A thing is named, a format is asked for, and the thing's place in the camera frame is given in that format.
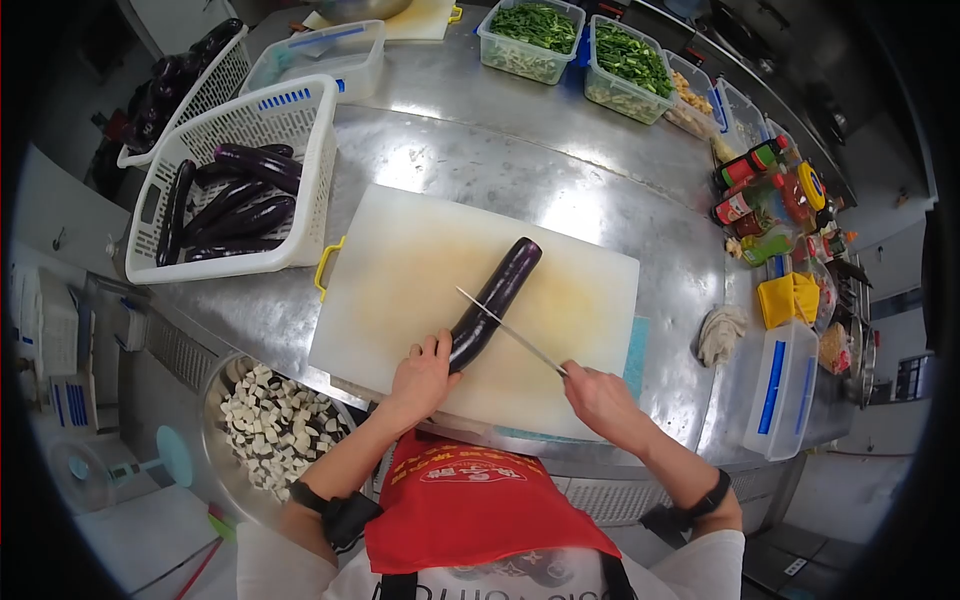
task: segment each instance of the white cutting board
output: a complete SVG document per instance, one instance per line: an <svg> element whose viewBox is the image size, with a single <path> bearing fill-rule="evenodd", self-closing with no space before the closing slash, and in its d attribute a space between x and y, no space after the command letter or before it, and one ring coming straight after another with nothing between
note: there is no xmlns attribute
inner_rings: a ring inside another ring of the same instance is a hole
<svg viewBox="0 0 960 600"><path fill-rule="evenodd" d="M443 39L455 0L414 0L409 7L383 22L387 39ZM311 29L332 27L326 19L313 12Z"/></svg>
<svg viewBox="0 0 960 600"><path fill-rule="evenodd" d="M504 323L558 363L623 373L639 263L502 215L372 184L330 275L310 365L388 394L396 365L452 327L520 237L543 257ZM573 414L560 377L503 332L464 369L442 411L541 434L599 438Z"/></svg>

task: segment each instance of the stainless steel table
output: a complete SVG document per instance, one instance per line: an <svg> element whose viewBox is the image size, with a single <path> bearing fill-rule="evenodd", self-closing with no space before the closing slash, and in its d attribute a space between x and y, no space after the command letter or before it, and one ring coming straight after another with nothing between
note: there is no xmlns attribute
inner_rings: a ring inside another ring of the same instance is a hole
<svg viewBox="0 0 960 600"><path fill-rule="evenodd" d="M286 23L307 12L270 15L248 37L251 56L286 36ZM757 336L762 339L757 272L724 255L722 231L704 216L712 204L708 144L663 119L646 127L587 101L583 69L574 65L555 86L483 66L472 30L485 13L465 6L442 43L388 42L374 95L337 107L327 243L347 232L364 189L374 182L477 206L637 258L636 313L650 319L639 406L714 464L762 462L739 445L756 384ZM328 373L307 365L321 310L311 269L153 289L277 371L358 408L375 399L346 382L331 384ZM735 359L714 375L699 364L693 347L702 319L725 302L751 308L755 322ZM816 425L821 420L837 425L836 406L817 398L811 432L822 429ZM575 463L639 465L608 444L533 441L485 423L437 421L425 427L468 442ZM849 426L847 420L833 428L843 433ZM832 439L821 437L811 436L809 445Z"/></svg>

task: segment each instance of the yellow cloth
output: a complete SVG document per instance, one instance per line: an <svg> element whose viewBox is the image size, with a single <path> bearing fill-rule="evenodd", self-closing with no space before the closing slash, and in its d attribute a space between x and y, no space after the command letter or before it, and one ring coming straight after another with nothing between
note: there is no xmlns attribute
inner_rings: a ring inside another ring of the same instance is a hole
<svg viewBox="0 0 960 600"><path fill-rule="evenodd" d="M806 321L810 324L817 318L817 306L820 304L820 287L810 273L791 273L777 279L764 281L756 287L760 296L760 308L763 310L763 323L767 329L773 329L790 317L801 321L804 317L797 310L794 297L804 310Z"/></svg>

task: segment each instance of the person's left hand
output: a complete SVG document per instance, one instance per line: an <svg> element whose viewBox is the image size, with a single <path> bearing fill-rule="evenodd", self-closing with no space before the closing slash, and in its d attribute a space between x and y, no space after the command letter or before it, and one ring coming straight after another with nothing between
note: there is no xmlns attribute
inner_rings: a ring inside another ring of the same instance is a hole
<svg viewBox="0 0 960 600"><path fill-rule="evenodd" d="M433 415L464 376L450 374L452 347L449 329L426 336L422 345L410 346L410 355L396 367L393 390L373 413L383 411L403 431Z"/></svg>

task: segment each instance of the knife blade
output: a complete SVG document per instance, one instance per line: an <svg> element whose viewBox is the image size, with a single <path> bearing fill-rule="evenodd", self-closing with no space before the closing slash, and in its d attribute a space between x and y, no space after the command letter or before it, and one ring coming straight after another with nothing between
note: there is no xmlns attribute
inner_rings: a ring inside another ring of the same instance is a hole
<svg viewBox="0 0 960 600"><path fill-rule="evenodd" d="M553 362L552 360L550 360L550 357L549 357L549 356L547 356L546 354L544 354L543 352L541 352L539 348L537 348L536 346L534 346L533 344L531 344L530 342L528 342L526 338L524 338L522 335L520 335L519 333L517 333L516 331L514 331L514 329L513 329L512 327L510 327L509 325L507 325L507 324L503 323L502 321L500 321L500 318L497 317L496 315L494 315L493 312L491 312L489 308L487 308L486 306L484 306L483 304L481 304L479 301L477 301L476 298L474 298L473 296L471 296L470 294L468 294L466 291L464 291L464 289L463 289L462 287L460 287L460 286L458 285L458 286L456 286L456 288L457 288L457 291L458 291L458 292L460 292L461 294L463 294L464 296L466 296L471 302L473 302L474 304L476 304L477 306L479 306L479 307L480 307L480 310L484 311L485 313L487 313L488 315L490 315L491 317L493 317L493 319L500 324L500 328L503 329L504 333L506 333L506 334L509 335L510 337L514 338L515 340L517 340L517 341L519 342L519 344L520 344L521 346L523 346L524 348L527 348L528 350L530 350L531 352L533 352L534 356L536 356L536 357L539 358L541 361L543 361L544 363L546 363L547 365L549 365L551 369L553 369L554 371L557 372L557 374L560 375L560 377L566 377L566 370L565 370L563 367L561 367L561 366L558 365L557 363L555 363L555 362Z"/></svg>

